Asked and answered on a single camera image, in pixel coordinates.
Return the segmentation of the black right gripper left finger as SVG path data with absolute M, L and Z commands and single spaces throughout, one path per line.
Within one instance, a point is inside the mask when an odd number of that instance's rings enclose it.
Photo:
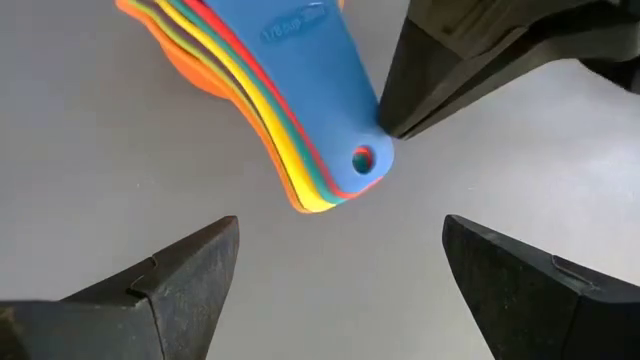
M 205 360 L 232 284 L 226 216 L 58 301 L 0 301 L 0 360 Z

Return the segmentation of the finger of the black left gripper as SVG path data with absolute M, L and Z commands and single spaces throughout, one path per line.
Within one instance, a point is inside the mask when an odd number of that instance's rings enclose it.
M 412 138 L 563 59 L 640 95 L 640 0 L 411 0 L 378 122 Z

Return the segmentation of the red measuring cup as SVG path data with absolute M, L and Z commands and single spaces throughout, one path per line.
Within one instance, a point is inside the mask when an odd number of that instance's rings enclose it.
M 265 122 L 297 192 L 338 203 L 391 168 L 391 138 L 341 0 L 185 0 Z

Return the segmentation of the yellow measuring cup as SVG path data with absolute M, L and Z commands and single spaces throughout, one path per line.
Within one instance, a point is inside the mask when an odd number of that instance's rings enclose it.
M 195 17 L 187 14 L 187 7 L 185 5 L 180 5 L 178 0 L 154 1 L 172 20 L 210 50 L 222 64 L 230 70 L 242 85 L 243 89 L 248 93 L 258 108 L 258 112 L 265 122 L 269 135 L 275 143 L 277 152 L 284 162 L 284 166 L 291 177 L 293 188 L 299 197 L 301 205 L 312 213 L 323 212 L 333 208 L 334 204 L 326 201 L 316 190 L 312 176 L 305 168 L 303 158 L 298 154 L 295 144 L 290 140 L 286 130 L 280 124 L 274 107 L 247 72 L 213 39 L 212 35 L 198 26 Z

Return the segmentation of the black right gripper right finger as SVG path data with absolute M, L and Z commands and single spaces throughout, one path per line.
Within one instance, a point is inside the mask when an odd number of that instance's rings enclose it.
M 459 215 L 442 244 L 495 360 L 640 360 L 640 286 Z

